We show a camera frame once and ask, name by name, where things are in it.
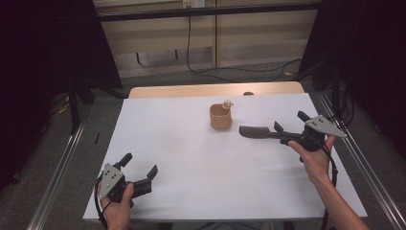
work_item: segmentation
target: hand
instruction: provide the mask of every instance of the hand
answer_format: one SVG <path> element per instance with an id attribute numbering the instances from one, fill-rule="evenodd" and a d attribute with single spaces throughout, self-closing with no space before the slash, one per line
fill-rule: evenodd
<path id="1" fill-rule="evenodd" d="M 328 136 L 326 139 L 326 146 L 329 152 L 331 152 L 334 140 L 335 137 L 333 135 Z M 288 145 L 301 155 L 304 160 L 304 168 L 307 171 L 308 178 L 313 184 L 328 179 L 329 160 L 322 149 L 309 152 L 295 141 L 290 141 Z"/>
<path id="2" fill-rule="evenodd" d="M 104 216 L 107 221 L 107 229 L 109 230 L 127 230 L 129 229 L 130 207 L 129 203 L 134 191 L 134 185 L 129 183 L 124 190 L 122 202 L 111 202 L 109 197 L 101 200 L 101 207 L 104 210 Z"/>

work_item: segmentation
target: forearm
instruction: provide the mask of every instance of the forearm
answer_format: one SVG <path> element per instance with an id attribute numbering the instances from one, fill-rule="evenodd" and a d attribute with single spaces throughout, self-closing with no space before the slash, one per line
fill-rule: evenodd
<path id="1" fill-rule="evenodd" d="M 337 229 L 369 229 L 334 188 L 328 176 L 315 181 L 314 186 Z"/>

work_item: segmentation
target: brown cup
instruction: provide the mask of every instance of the brown cup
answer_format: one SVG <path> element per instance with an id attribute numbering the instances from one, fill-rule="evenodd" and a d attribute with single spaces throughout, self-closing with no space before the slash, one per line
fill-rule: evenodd
<path id="1" fill-rule="evenodd" d="M 231 110 L 224 108 L 222 103 L 215 103 L 210 107 L 210 125 L 212 128 L 226 130 L 231 127 L 232 122 Z"/>

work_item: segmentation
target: white tabletop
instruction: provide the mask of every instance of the white tabletop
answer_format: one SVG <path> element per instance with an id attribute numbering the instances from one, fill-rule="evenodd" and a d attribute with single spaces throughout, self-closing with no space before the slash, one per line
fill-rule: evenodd
<path id="1" fill-rule="evenodd" d="M 229 130 L 210 126 L 209 108 L 231 100 Z M 131 218 L 146 221 L 240 221 L 321 218 L 325 207 L 309 182 L 299 155 L 274 139 L 248 139 L 239 126 L 302 132 L 298 111 L 317 116 L 307 94 L 128 99 L 104 163 L 128 152 L 127 180 L 146 177 L 156 164 L 152 193 L 134 199 Z M 333 151 L 337 188 L 360 217 L 366 211 Z M 97 219 L 90 197 L 84 219 Z"/>

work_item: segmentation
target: electrical outlet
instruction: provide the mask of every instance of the electrical outlet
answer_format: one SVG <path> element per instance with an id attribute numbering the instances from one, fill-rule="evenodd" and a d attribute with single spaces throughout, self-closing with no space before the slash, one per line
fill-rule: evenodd
<path id="1" fill-rule="evenodd" d="M 204 8 L 205 7 L 205 0 L 194 0 L 193 7 L 194 8 Z"/>
<path id="2" fill-rule="evenodd" d="M 183 8 L 192 8 L 193 7 L 193 0 L 183 0 Z"/>

